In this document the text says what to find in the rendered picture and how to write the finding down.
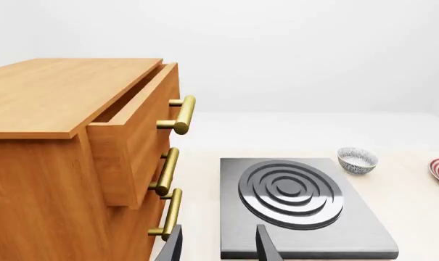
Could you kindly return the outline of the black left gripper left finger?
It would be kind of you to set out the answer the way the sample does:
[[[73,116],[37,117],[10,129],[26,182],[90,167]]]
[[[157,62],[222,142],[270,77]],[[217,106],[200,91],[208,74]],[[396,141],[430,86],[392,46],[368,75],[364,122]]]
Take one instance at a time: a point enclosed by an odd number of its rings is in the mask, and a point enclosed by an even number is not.
[[[180,261],[183,245],[181,225],[175,225],[155,261]]]

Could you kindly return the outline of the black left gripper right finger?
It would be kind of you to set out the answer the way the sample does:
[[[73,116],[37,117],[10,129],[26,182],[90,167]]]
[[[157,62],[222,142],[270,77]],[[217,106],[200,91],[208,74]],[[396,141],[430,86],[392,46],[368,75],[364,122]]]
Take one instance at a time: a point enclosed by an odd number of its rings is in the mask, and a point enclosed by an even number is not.
[[[259,224],[256,226],[255,243],[259,261],[283,261],[265,225]]]

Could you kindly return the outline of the flat black stove plate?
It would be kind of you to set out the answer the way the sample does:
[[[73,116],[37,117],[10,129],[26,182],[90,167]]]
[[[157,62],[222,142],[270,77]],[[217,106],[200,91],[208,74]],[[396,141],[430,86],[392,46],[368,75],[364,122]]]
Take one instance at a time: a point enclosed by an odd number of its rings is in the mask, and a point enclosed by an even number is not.
[[[399,248],[329,158],[221,158],[221,258],[258,256],[264,225],[288,260],[394,260]]]

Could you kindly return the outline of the patterned white bowl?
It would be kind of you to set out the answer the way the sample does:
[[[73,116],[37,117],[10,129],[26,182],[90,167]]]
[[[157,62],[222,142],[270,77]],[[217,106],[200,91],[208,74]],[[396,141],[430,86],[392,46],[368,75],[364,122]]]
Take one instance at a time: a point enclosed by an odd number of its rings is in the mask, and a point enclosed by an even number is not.
[[[370,173],[378,165],[378,158],[358,147],[343,147],[337,150],[337,159],[345,171],[356,175]]]

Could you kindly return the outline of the open wooden drawer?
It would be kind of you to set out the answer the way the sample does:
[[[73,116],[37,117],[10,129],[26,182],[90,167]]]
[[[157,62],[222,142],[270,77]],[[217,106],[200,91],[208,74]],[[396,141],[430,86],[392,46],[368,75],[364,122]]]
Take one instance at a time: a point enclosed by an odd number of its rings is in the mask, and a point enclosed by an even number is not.
[[[140,206],[170,148],[170,130],[156,123],[176,119],[179,110],[169,101],[179,97],[178,65],[158,65],[87,126],[107,206]]]

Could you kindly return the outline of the wooden cabinet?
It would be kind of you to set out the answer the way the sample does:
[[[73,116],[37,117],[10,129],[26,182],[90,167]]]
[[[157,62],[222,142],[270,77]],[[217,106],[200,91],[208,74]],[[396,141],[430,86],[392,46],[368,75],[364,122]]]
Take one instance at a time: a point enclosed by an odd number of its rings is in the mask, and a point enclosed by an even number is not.
[[[112,261],[87,126],[160,58],[35,58],[0,67],[0,261]],[[170,187],[161,154],[148,191]]]

